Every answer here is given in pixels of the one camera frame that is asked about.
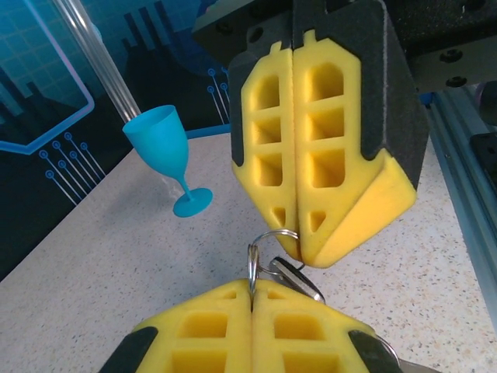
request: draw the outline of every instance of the blue wall graphic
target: blue wall graphic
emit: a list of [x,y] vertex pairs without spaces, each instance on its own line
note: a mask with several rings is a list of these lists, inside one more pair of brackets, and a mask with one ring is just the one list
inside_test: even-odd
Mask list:
[[[43,31],[43,34],[45,37],[50,41],[50,44],[53,46],[55,51],[57,52],[58,57],[61,59],[62,63],[68,70],[70,76],[74,79],[75,84],[77,87],[80,89],[81,94],[84,96],[86,100],[86,104],[79,110],[77,110],[75,113],[71,114],[69,117],[64,118],[60,123],[55,124],[52,128],[47,129],[45,132],[39,134],[38,136],[34,137],[33,139],[30,139],[31,141],[27,144],[20,144],[20,143],[15,143],[13,141],[8,141],[8,140],[0,140],[0,151],[7,151],[7,152],[15,152],[15,153],[20,153],[24,155],[30,155],[42,146],[44,146],[47,142],[55,138],[57,135],[59,135],[61,132],[67,130],[70,126],[72,126],[74,123],[78,122],[81,118],[83,118],[85,115],[90,113],[93,108],[95,107],[95,102],[93,101],[92,96],[90,95],[89,91],[83,84],[83,81],[79,78],[78,73],[75,71],[73,66],[71,65],[71,62],[69,62],[67,56],[64,54],[64,52],[61,49],[61,46],[58,44],[58,42],[55,40],[54,36],[52,33],[49,31],[47,24],[43,21],[41,18],[40,14],[38,11],[34,8],[33,4],[31,3],[30,0],[23,0],[24,4],[28,8],[29,12],[31,13],[30,15],[25,15],[25,17],[32,16],[36,20],[36,24],[41,28]],[[11,85],[12,83],[10,82],[9,78],[6,76],[4,71],[2,71],[2,75],[0,75],[0,80],[2,81],[3,85]],[[33,84],[33,90],[36,92],[38,88]],[[14,87],[14,89],[10,89],[10,92],[15,92],[14,96],[19,96],[17,89]]]
[[[191,37],[214,2],[82,0],[141,110],[175,105],[189,138],[229,129],[227,71]],[[131,146],[52,0],[0,0],[0,99],[1,280]]]

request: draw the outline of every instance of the clear plastic tube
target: clear plastic tube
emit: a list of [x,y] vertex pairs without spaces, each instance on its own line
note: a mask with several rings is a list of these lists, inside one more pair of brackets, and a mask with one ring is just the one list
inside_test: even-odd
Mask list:
[[79,0],[54,0],[83,53],[107,91],[124,123],[139,115],[140,109],[127,88],[109,51],[95,31],[88,13]]

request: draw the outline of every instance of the key ring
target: key ring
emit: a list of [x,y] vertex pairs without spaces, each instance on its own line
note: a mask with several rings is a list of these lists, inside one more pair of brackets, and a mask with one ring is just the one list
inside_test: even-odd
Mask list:
[[[282,228],[262,233],[259,237],[254,239],[251,244],[248,245],[248,288],[250,290],[250,299],[252,302],[254,300],[255,282],[257,281],[257,277],[259,276],[259,271],[273,276],[280,275],[277,272],[272,272],[271,270],[268,270],[267,268],[259,264],[259,247],[257,246],[257,243],[259,241],[262,241],[263,239],[271,236],[276,237],[277,235],[286,235],[298,241],[298,234],[296,232],[291,231],[290,229]],[[298,268],[298,270],[301,270],[304,267],[305,264],[302,264]]]

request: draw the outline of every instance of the wine glass bowl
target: wine glass bowl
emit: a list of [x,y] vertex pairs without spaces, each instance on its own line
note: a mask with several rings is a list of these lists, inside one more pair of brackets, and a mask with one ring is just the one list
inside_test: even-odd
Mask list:
[[193,216],[210,204],[213,198],[210,190],[189,190],[186,185],[188,139],[173,105],[158,106],[140,114],[124,125],[123,133],[147,165],[177,180],[185,191],[173,208],[177,216]]

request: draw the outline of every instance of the yellow foam pad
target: yellow foam pad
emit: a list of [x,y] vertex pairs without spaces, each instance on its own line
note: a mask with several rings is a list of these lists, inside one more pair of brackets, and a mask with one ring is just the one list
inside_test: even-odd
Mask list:
[[[271,47],[242,87],[245,161],[233,173],[271,229],[298,232],[295,186],[292,50]],[[297,242],[278,238],[300,260]]]
[[135,328],[158,334],[137,373],[368,373],[348,332],[367,325],[272,281],[233,281]]
[[158,330],[137,373],[252,371],[250,297],[234,281],[143,321]]
[[[275,71],[284,77],[278,90],[261,94],[257,88]],[[257,163],[262,153],[251,137],[257,131],[257,100],[278,101],[274,113],[293,116],[293,123],[281,121],[282,141],[264,153],[277,159],[277,167]],[[413,185],[386,149],[370,161],[361,155],[361,61],[330,39],[316,41],[314,30],[293,53],[275,44],[259,60],[242,88],[242,126],[245,163],[234,164],[235,175],[271,229],[299,234],[300,246],[280,242],[308,266],[331,266],[415,202]],[[260,186],[258,180],[275,179],[275,170],[283,183]],[[285,219],[278,219],[271,211],[278,211],[282,199]]]
[[257,281],[252,313],[254,373],[369,373],[348,332],[374,331],[272,281]]

